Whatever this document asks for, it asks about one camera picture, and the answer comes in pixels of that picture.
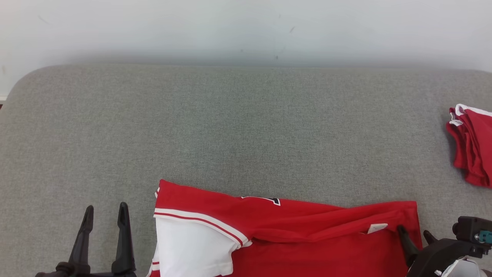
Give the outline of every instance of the red and white jersey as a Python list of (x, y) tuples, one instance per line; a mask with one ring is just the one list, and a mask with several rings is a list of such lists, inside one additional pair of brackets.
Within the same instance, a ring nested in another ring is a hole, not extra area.
[(465, 170), (467, 182), (490, 187), (492, 176), (492, 112), (463, 104), (450, 108), (446, 128), (456, 141), (454, 166)]
[(405, 276), (397, 226), (422, 248), (415, 202), (356, 208), (159, 184), (151, 277)]

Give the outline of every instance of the white wall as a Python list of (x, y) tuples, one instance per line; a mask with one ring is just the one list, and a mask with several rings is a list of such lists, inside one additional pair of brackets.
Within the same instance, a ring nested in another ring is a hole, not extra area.
[(490, 0), (2, 0), (0, 96), (74, 62), (492, 71)]

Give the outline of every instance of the white label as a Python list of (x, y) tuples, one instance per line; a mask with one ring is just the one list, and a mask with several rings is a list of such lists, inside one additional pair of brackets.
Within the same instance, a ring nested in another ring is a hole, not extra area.
[(388, 227), (388, 223), (371, 224), (368, 230), (368, 234), (383, 230), (386, 227)]

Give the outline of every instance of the gray mat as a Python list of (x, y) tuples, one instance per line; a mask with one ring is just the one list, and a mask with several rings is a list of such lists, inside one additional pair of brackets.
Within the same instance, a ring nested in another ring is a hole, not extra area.
[[(416, 200), (422, 230), (452, 238), (460, 215), (492, 219), (492, 190), (453, 168), (448, 109), (492, 110), (491, 92), (492, 75), (479, 71), (37, 70), (0, 110), (2, 275), (34, 276), (67, 260), (90, 204), (90, 264), (110, 269), (126, 201), (144, 276), (161, 178), (343, 207)], [(492, 269), (492, 260), (481, 265)]]

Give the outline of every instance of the folded clothing stack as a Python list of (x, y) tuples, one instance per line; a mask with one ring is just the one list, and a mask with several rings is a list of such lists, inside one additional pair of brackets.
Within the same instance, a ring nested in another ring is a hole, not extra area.
[(477, 186), (491, 187), (492, 112), (463, 104), (450, 108), (451, 121), (446, 129), (455, 138), (454, 166), (465, 170), (465, 180)]

